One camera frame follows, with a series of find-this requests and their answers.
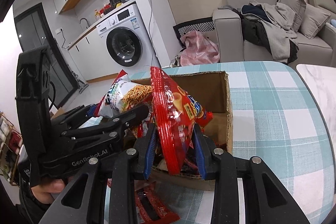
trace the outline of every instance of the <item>washing machine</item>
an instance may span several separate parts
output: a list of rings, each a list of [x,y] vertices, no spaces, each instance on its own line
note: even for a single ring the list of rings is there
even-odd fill
[[[123,69],[131,75],[150,66],[161,67],[136,4],[102,21],[97,31],[106,45],[101,61],[109,71]]]

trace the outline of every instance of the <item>pink cloth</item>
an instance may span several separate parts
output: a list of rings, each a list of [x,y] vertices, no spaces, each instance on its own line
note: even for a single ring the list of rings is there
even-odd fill
[[[219,46],[205,38],[201,32],[190,31],[181,37],[181,41],[186,45],[181,54],[181,66],[219,62]]]

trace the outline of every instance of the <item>gray blanket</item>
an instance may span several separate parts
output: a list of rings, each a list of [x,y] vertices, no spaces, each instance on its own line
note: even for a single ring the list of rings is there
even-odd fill
[[[297,38],[297,34],[291,29],[296,13],[287,5],[279,2],[276,5],[251,3],[253,5],[261,4],[267,17],[272,22],[271,24],[258,18],[266,30],[273,59],[281,63],[288,63],[290,55],[289,40],[295,42],[294,39]],[[254,16],[246,16],[246,18],[256,19]]]

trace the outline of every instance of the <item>checkered tablecloth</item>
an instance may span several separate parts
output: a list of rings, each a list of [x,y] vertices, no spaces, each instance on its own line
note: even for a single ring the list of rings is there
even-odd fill
[[[233,155],[261,157],[310,223],[332,208],[334,162],[320,112],[298,74],[276,62],[233,62],[165,69],[169,75],[226,71],[233,107]],[[132,79],[148,78],[149,72]],[[242,184],[240,210],[244,211]],[[181,217],[176,223],[208,224],[213,193],[158,184],[159,197]],[[245,223],[241,213],[241,223]]]

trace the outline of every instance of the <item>gray pillow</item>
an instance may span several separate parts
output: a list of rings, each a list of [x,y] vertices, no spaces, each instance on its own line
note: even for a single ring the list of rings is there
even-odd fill
[[[293,26],[291,29],[294,32],[297,32],[301,26],[303,17],[305,16],[305,11],[306,11],[305,0],[279,0],[278,2],[286,4],[294,12],[296,12],[296,16],[294,18]]]
[[[306,12],[300,27],[300,32],[309,39],[316,37],[329,20],[331,14],[322,9],[307,4]]]

